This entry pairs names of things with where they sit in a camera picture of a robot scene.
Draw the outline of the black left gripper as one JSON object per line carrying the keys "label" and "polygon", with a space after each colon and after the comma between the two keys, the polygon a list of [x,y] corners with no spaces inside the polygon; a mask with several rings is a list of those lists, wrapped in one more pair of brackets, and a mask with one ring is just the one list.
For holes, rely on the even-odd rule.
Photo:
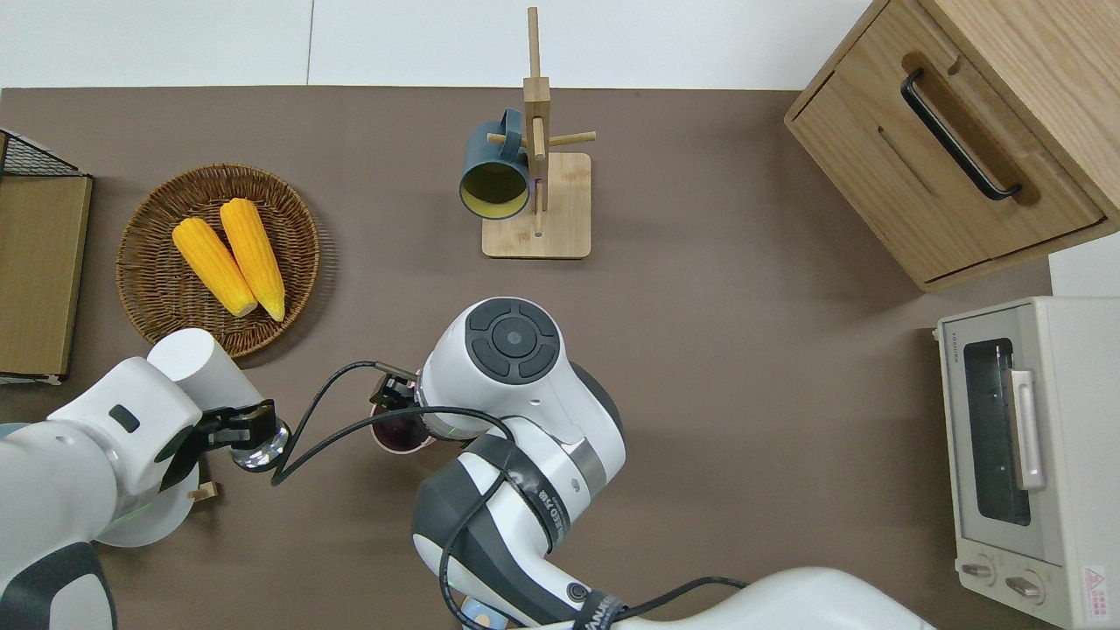
{"label": "black left gripper", "polygon": [[276,402],[233,408],[221,407],[200,415],[197,430],[206,448],[259,448],[277,435]]}

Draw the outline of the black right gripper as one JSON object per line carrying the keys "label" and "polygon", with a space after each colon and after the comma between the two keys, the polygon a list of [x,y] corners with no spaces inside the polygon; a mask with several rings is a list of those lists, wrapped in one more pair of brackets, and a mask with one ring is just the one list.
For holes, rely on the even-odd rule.
{"label": "black right gripper", "polygon": [[368,402],[372,404],[372,414],[416,407],[416,382],[405,380],[401,376],[383,376]]}

